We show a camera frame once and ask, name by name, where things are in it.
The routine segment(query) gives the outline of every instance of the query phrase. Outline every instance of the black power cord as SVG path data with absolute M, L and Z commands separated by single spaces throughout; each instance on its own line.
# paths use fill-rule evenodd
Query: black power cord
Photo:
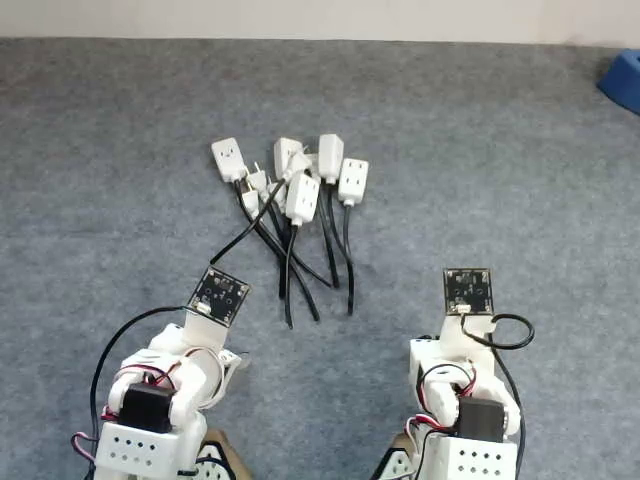
M 347 300 L 347 313 L 353 315 L 353 299 L 356 290 L 356 280 L 353 273 L 353 260 L 351 259 L 351 247 L 349 246 L 349 217 L 351 207 L 347 205 L 344 209 L 344 219 L 342 222 L 342 241 L 344 243 L 344 256 L 347 262 L 347 273 L 349 274 L 349 298 Z
M 320 222 L 322 223 L 322 234 L 324 235 L 324 244 L 327 250 L 327 257 L 329 258 L 329 269 L 331 270 L 331 280 L 334 288 L 340 288 L 340 277 L 338 276 L 338 267 L 336 266 L 336 257 L 333 253 L 333 245 L 331 244 L 331 226 L 327 219 L 327 212 L 325 209 L 324 200 L 322 198 L 322 189 L 318 192 L 320 196 L 318 201 L 318 208 L 320 214 Z
M 489 340 L 485 340 L 482 337 L 467 332 L 467 330 L 464 328 L 464 324 L 466 321 L 465 314 L 462 314 L 462 317 L 460 318 L 460 326 L 462 327 L 462 333 L 464 333 L 467 337 L 475 340 L 480 345 L 484 345 L 485 347 L 489 348 L 495 348 L 497 350 L 519 350 L 529 345 L 536 335 L 535 328 L 533 328 L 531 322 L 520 315 L 515 315 L 513 313 L 500 313 L 498 315 L 495 315 L 491 319 L 491 323 L 498 323 L 499 320 L 515 320 L 517 322 L 520 322 L 527 327 L 529 333 L 523 340 L 517 343 L 494 343 L 493 340 L 491 340 L 493 336 L 490 336 Z
M 336 244 L 344 257 L 344 260 L 347 264 L 347 275 L 349 276 L 349 298 L 347 300 L 347 313 L 349 315 L 353 315 L 353 303 L 354 303 L 354 292 L 355 292 L 355 278 L 353 274 L 353 262 L 351 260 L 351 249 L 347 249 L 349 246 L 349 207 L 345 210 L 345 218 L 343 220 L 343 237 L 346 234 L 346 245 L 343 243 L 343 239 L 340 239 L 340 234 L 338 233 L 338 227 L 336 226 L 336 218 L 333 212 L 333 188 L 329 187 L 327 192 L 327 209 L 329 211 L 329 223 L 331 224 L 331 231 L 333 232 L 333 237 L 336 240 Z
M 507 383 L 509 384 L 509 388 L 511 389 L 511 393 L 513 394 L 513 400 L 516 402 L 516 405 L 518 405 L 518 408 L 520 409 L 520 440 L 518 441 L 518 453 L 516 455 L 516 480 L 517 480 L 518 477 L 520 476 L 520 468 L 522 467 L 522 459 L 524 458 L 524 448 L 527 442 L 527 426 L 524 419 L 524 412 L 522 410 L 522 401 L 520 399 L 520 393 L 518 392 L 518 387 L 516 386 L 515 380 L 511 376 L 511 372 L 509 372 L 509 370 L 507 369 L 507 366 L 502 360 L 502 357 L 500 357 L 498 350 L 518 350 L 520 348 L 526 347 L 531 343 L 531 341 L 535 337 L 535 334 L 536 334 L 535 328 L 533 327 L 533 324 L 529 320 L 527 320 L 521 315 L 515 315 L 512 313 L 501 313 L 501 314 L 495 315 L 491 319 L 492 323 L 497 323 L 499 320 L 505 320 L 505 319 L 515 320 L 517 322 L 524 324 L 529 330 L 529 333 L 527 334 L 527 336 L 520 342 L 495 343 L 493 341 L 492 333 L 489 333 L 487 335 L 487 340 L 485 340 L 482 337 L 478 337 L 477 335 L 473 335 L 467 332 L 464 328 L 465 319 L 466 319 L 465 315 L 463 314 L 460 319 L 460 326 L 462 328 L 462 333 L 464 333 L 467 337 L 475 340 L 480 345 L 484 345 L 485 347 L 489 347 L 491 349 L 491 353 L 493 353 L 493 356 L 495 357 L 496 362 L 500 367 L 500 370 L 502 370 L 502 373 L 507 379 Z
M 269 198 L 267 198 L 267 201 L 264 203 L 264 205 L 258 212 L 258 215 L 256 215 L 256 218 L 254 218 L 249 224 L 249 226 L 245 228 L 242 232 L 240 232 L 233 240 L 231 240 L 224 247 L 222 247 L 222 250 L 220 250 L 218 253 L 215 254 L 215 256 L 209 261 L 210 265 L 215 265 L 224 255 L 226 255 L 227 252 L 229 252 L 229 250 L 231 250 L 238 243 L 240 243 L 242 239 L 244 239 L 256 228 L 258 223 L 260 223 L 260 219 L 262 219 L 264 214 L 267 213 L 267 211 L 269 210 L 269 205 L 271 205 L 271 203 L 273 202 L 273 199 L 276 198 L 276 195 L 278 194 L 280 189 L 284 186 L 284 184 L 285 184 L 284 178 L 281 180 L 278 180 L 278 183 L 276 183 L 275 188 L 273 189 L 273 191 L 269 195 Z
M 490 333 L 488 337 L 489 341 L 493 341 L 493 334 Z M 500 370 L 502 370 L 502 373 L 507 379 L 507 383 L 509 384 L 509 388 L 511 388 L 511 393 L 513 394 L 513 400 L 520 409 L 520 439 L 518 441 L 518 453 L 516 454 L 516 480 L 518 480 L 518 477 L 520 476 L 520 467 L 522 466 L 522 459 L 524 457 L 524 448 L 527 442 L 527 425 L 524 420 L 524 412 L 522 411 L 522 401 L 520 400 L 520 393 L 518 392 L 518 387 L 516 387 L 516 382 L 513 380 L 511 372 L 507 369 L 507 366 L 498 353 L 498 350 L 491 348 L 491 352 L 500 366 Z
M 147 312 L 141 313 L 137 317 L 132 318 L 127 323 L 125 323 L 122 327 L 118 329 L 118 331 L 111 337 L 107 346 L 104 347 L 102 351 L 102 355 L 100 355 L 100 359 L 98 360 L 98 364 L 96 365 L 96 370 L 93 373 L 93 379 L 91 380 L 91 389 L 89 390 L 89 408 L 91 409 L 91 438 L 94 438 L 96 441 L 91 445 L 91 455 L 93 457 L 96 456 L 98 451 L 98 440 L 100 439 L 100 424 L 98 422 L 98 412 L 97 412 L 97 401 L 96 401 L 96 391 L 98 389 L 98 380 L 100 380 L 100 374 L 102 373 L 102 367 L 104 366 L 104 362 L 111 352 L 111 349 L 116 344 L 118 339 L 131 328 L 133 325 L 138 323 L 140 320 L 144 320 L 145 318 L 151 317 L 153 315 L 157 315 L 159 313 L 167 313 L 167 312 L 176 312 L 179 310 L 190 310 L 188 307 L 180 306 L 180 307 L 158 307 Z M 93 478 L 93 473 L 95 471 L 95 465 L 91 464 L 89 466 L 89 471 L 85 475 L 85 479 Z
M 291 277 L 289 276 L 289 265 L 291 264 L 291 254 L 293 252 L 293 244 L 296 241 L 298 235 L 298 226 L 293 225 L 291 227 L 291 237 L 289 238 L 289 246 L 287 247 L 287 257 L 285 260 L 285 297 L 284 297 L 284 310 L 287 318 L 291 318 Z M 289 328 L 293 328 L 293 323 L 289 324 Z
M 234 187 L 235 187 L 236 197 L 238 198 L 238 203 L 240 204 L 240 208 L 242 209 L 242 213 L 244 213 L 244 216 L 250 222 L 251 221 L 251 213 L 249 213 L 249 211 L 247 210 L 247 207 L 244 204 L 244 201 L 242 199 L 242 190 L 240 188 L 240 184 L 239 183 L 234 184 Z M 273 237 L 271 232 L 269 232 L 269 230 L 267 230 L 266 228 L 263 228 L 262 223 L 259 223 L 256 226 L 256 233 L 258 233 L 258 235 L 260 235 L 260 238 L 262 238 L 262 240 L 267 244 L 267 246 L 271 249 L 271 251 L 279 259 L 282 259 L 282 261 L 286 261 L 287 252 L 278 243 L 278 240 L 275 237 Z M 307 304 L 309 305 L 309 309 L 311 310 L 311 315 L 313 316 L 313 319 L 316 322 L 319 322 L 320 321 L 320 312 L 318 312 L 318 308 L 316 307 L 315 301 L 313 300 L 313 296 L 311 295 L 311 292 L 309 291 L 309 287 L 307 286 L 306 282 L 304 281 L 304 278 L 302 277 L 302 275 L 300 275 L 300 272 L 296 268 L 296 266 L 295 265 L 291 265 L 290 268 L 291 268 L 291 271 L 293 272 L 293 274 L 295 275 L 296 279 L 298 280 L 298 283 L 300 284 L 300 288 L 302 290 L 302 294 L 304 295 L 304 297 L 305 297 L 305 299 L 307 301 Z M 289 328 L 293 328 L 293 320 L 292 320 L 292 318 L 287 317 L 286 318 L 286 322 L 287 322 L 287 325 L 289 326 Z

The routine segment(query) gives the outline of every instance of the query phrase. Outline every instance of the electrical socket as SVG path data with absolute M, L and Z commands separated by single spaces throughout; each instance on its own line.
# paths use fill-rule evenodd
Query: electrical socket
M 282 175 L 289 166 L 289 161 L 293 154 L 296 152 L 302 152 L 302 150 L 302 142 L 291 138 L 281 137 L 273 145 L 273 166 L 278 180 L 282 178 Z
M 302 172 L 294 175 L 287 194 L 286 215 L 293 225 L 302 225 L 313 220 L 318 203 L 320 182 Z
M 351 207 L 362 202 L 368 173 L 369 162 L 355 158 L 344 159 L 338 183 L 338 198 L 341 202 Z
M 211 152 L 223 181 L 230 183 L 244 178 L 247 170 L 235 138 L 230 137 L 213 142 Z
M 344 142 L 335 133 L 320 135 L 318 141 L 318 173 L 330 185 L 340 177 L 344 157 Z

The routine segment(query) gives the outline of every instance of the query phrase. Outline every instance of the white plug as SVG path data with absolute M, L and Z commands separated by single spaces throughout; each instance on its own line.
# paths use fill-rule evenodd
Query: white plug
M 213 142 L 211 151 L 224 182 L 230 183 L 244 178 L 246 167 L 235 138 L 230 137 Z
M 344 156 L 344 142 L 335 133 L 320 135 L 318 142 L 318 173 L 329 185 L 334 185 L 340 176 Z
M 285 214 L 292 225 L 300 226 L 313 220 L 318 203 L 320 183 L 302 172 L 294 175 L 289 184 Z
M 272 182 L 271 178 L 269 178 L 269 183 L 267 184 L 267 191 L 269 192 L 269 195 L 273 193 L 276 185 L 277 183 Z M 278 193 L 276 193 L 276 196 L 273 199 L 273 203 L 278 206 L 281 212 L 285 211 L 287 205 L 287 187 L 285 185 L 283 185 L 280 190 L 278 190 Z
M 269 192 L 267 191 L 267 172 L 261 170 L 257 162 L 253 165 L 256 167 L 256 171 L 251 173 L 247 170 L 247 184 L 254 190 L 257 190 L 260 199 L 265 202 L 269 197 Z
M 364 190 L 367 186 L 367 173 L 369 162 L 345 158 L 340 171 L 340 183 L 338 184 L 338 198 L 349 207 L 362 202 Z
M 317 153 L 307 153 L 305 157 L 309 159 L 311 165 L 308 170 L 310 171 L 311 178 L 317 180 L 318 183 L 322 181 L 322 177 L 320 177 L 320 173 L 318 172 L 318 154 Z
M 276 171 L 276 178 L 280 180 L 284 171 L 289 165 L 289 160 L 296 152 L 302 152 L 302 142 L 292 140 L 291 138 L 279 138 L 273 145 L 273 162 Z
M 244 203 L 244 206 L 249 210 L 251 218 L 256 218 L 258 216 L 258 213 L 260 212 L 260 200 L 258 200 L 257 190 L 244 192 L 242 194 L 242 203 Z

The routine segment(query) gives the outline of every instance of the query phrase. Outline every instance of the red wire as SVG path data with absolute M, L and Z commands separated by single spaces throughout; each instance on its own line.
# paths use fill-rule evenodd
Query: red wire
M 156 372 L 156 373 L 159 373 L 160 376 L 158 378 L 156 378 L 154 385 L 158 385 L 158 383 L 160 383 L 162 380 L 164 380 L 166 378 L 167 380 L 169 380 L 169 383 L 171 384 L 171 388 L 175 389 L 176 386 L 174 385 L 174 383 L 171 380 L 171 378 L 169 378 L 169 376 L 168 376 L 168 373 L 175 366 L 176 366 L 176 364 L 172 365 L 171 368 L 167 372 L 164 372 L 163 370 L 159 369 L 158 367 L 154 367 L 152 365 L 144 365 L 142 363 L 132 363 L 131 365 L 126 365 L 126 366 L 120 368 L 120 370 L 118 370 L 118 371 L 124 370 L 126 368 L 141 368 L 143 370 Z

